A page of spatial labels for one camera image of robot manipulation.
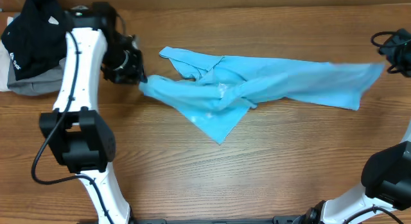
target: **light blue fabric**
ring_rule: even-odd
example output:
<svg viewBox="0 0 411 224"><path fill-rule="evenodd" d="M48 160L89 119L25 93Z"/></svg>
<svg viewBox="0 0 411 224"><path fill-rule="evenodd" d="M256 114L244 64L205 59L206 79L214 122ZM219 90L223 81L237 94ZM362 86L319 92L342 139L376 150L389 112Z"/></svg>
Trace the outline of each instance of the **light blue fabric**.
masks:
<svg viewBox="0 0 411 224"><path fill-rule="evenodd" d="M358 110L362 94L378 79L384 64L331 64L211 56L166 47L168 58L185 79L153 75L140 83L144 95L176 108L221 144L249 108L291 98L307 103Z"/></svg>

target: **white arm segment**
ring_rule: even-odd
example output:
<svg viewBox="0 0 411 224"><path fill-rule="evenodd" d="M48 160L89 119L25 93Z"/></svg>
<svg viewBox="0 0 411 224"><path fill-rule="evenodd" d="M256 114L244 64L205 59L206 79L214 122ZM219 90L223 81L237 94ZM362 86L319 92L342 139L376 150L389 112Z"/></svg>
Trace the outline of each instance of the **white arm segment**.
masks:
<svg viewBox="0 0 411 224"><path fill-rule="evenodd" d="M327 201L321 211L321 221L325 224L341 224L357 212L373 206L381 207L390 212L395 211L391 204L378 198L367 197L365 195L365 187L359 183L342 196L339 196L334 200ZM368 212L367 214L363 214L354 219L350 223L357 224L377 214L381 214L381 211L377 211L376 214L374 212Z"/></svg>
<svg viewBox="0 0 411 224"><path fill-rule="evenodd" d="M101 30L93 31L92 28L75 28L71 32L76 38L78 50L78 74L76 87L74 90L74 101L71 103L69 112L80 111L82 107L89 110L96 110L98 82L100 77L100 67L104 54L107 50L107 41ZM66 34L67 58L64 68L62 87L58 93L58 98L53 106L63 112L67 105L73 84L74 71L76 69L76 48L73 39Z"/></svg>
<svg viewBox="0 0 411 224"><path fill-rule="evenodd" d="M109 162L104 173L98 170L88 170L80 172L81 175L91 177L96 182L101 196L103 197L104 205L108 210L111 219L115 224L128 224L130 218L130 205L126 202L121 194L120 188L114 174L113 164ZM98 224L110 224L109 220L104 216L100 201L97 197L94 187L86 179L80 179L85 186L91 198L98 215Z"/></svg>

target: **white cloth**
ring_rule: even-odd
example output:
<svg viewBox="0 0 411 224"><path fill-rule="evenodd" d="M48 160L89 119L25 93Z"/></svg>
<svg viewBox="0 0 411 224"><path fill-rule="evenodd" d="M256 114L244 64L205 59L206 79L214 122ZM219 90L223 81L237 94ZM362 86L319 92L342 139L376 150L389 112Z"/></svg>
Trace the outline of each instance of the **white cloth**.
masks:
<svg viewBox="0 0 411 224"><path fill-rule="evenodd" d="M7 87L10 56L3 43L0 41L0 92L10 91Z"/></svg>

